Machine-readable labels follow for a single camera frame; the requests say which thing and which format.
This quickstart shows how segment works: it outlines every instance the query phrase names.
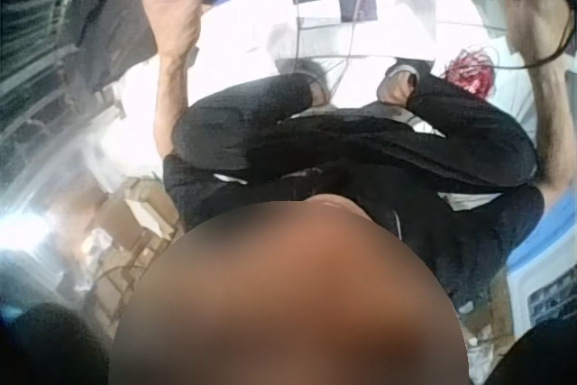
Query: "red object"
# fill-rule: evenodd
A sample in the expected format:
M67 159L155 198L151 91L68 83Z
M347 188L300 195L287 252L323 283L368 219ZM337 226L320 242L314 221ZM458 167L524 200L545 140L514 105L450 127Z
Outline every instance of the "red object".
M487 53L461 50L459 56L444 71L442 77L481 99L487 99L495 84L494 64Z

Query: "hand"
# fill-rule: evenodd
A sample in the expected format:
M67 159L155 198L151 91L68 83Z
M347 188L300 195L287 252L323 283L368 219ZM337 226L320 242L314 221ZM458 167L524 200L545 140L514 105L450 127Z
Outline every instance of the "hand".
M553 54L569 20L564 0L500 0L506 16L508 44L531 63Z
M377 90L379 101L385 104L407 107L408 98L415 91L411 76L412 74L408 71L400 71L387 77Z
M162 57L185 60L200 36L204 0L142 0Z

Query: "black pants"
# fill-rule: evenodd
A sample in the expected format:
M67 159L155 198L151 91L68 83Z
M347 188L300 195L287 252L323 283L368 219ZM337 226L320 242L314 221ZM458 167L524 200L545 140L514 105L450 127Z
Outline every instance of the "black pants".
M422 77L407 109L444 137L380 117L381 104L291 117L311 106L307 80L265 78L198 101L175 126L176 153L251 181L340 159L396 165L435 191L455 193L501 192L534 176L535 149L517 121L440 78Z

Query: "bright light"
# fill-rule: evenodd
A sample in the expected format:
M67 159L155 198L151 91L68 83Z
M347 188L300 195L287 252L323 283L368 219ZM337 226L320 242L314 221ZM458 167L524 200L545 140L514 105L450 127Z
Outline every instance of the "bright light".
M41 216L9 215L0 221L0 250L33 252L49 233L50 226Z

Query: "person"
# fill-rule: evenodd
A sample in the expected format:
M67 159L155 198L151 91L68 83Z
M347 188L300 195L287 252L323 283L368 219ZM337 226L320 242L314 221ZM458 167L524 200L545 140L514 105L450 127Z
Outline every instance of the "person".
M570 13L564 0L503 2L508 41L526 63L557 49ZM511 116L418 62L398 62L379 102L358 112L295 116L330 99L322 80L306 73L230 87L188 107L187 55L200 35L202 3L143 0L160 56L154 138L187 230L263 202L337 206L400 238L459 307L487 287L574 178L561 60L529 70L536 149ZM391 105L443 136L384 118ZM502 194L455 212L441 191Z

